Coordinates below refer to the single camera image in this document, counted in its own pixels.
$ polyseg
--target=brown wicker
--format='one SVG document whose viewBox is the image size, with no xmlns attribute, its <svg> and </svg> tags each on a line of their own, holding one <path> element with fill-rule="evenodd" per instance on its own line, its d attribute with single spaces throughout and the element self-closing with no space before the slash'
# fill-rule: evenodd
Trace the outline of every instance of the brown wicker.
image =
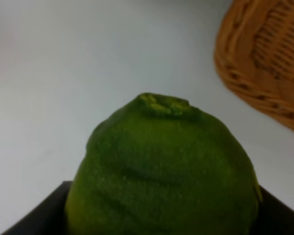
<svg viewBox="0 0 294 235">
<path fill-rule="evenodd" d="M 294 0 L 234 0 L 215 62 L 230 90 L 294 130 Z"/>
</svg>

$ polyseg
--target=white surface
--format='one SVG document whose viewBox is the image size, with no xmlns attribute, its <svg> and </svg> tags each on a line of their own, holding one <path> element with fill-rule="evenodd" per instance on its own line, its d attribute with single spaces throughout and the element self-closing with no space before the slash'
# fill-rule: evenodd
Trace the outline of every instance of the white surface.
<svg viewBox="0 0 294 235">
<path fill-rule="evenodd" d="M 141 92 L 225 122 L 260 183 L 294 209 L 294 133 L 220 82 L 231 0 L 0 0 L 0 232 L 71 180 L 93 128 Z"/>
</svg>

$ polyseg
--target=white table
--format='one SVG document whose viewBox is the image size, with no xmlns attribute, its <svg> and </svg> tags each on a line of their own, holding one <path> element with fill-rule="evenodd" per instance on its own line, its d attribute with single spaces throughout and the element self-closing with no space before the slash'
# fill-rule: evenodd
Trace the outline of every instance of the white table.
<svg viewBox="0 0 294 235">
<path fill-rule="evenodd" d="M 294 209 L 294 133 L 213 64 L 231 0 L 0 0 L 0 232 L 72 180 L 93 128 L 138 93 L 219 117 L 261 185 Z"/>
</svg>

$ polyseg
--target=wicker basket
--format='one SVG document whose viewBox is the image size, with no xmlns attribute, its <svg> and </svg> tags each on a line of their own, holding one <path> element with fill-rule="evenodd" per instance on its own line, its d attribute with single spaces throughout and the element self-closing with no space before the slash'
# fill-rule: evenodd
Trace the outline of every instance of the wicker basket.
<svg viewBox="0 0 294 235">
<path fill-rule="evenodd" d="M 294 130 L 294 0 L 234 0 L 215 62 L 230 90 Z"/>
</svg>

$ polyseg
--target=green lime skin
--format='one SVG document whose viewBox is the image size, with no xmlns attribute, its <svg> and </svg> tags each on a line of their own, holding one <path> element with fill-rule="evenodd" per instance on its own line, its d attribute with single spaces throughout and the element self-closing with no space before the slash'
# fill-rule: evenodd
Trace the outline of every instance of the green lime skin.
<svg viewBox="0 0 294 235">
<path fill-rule="evenodd" d="M 69 235 L 248 235 L 253 165 L 217 118 L 144 93 L 90 136 L 65 205 Z"/>
</svg>

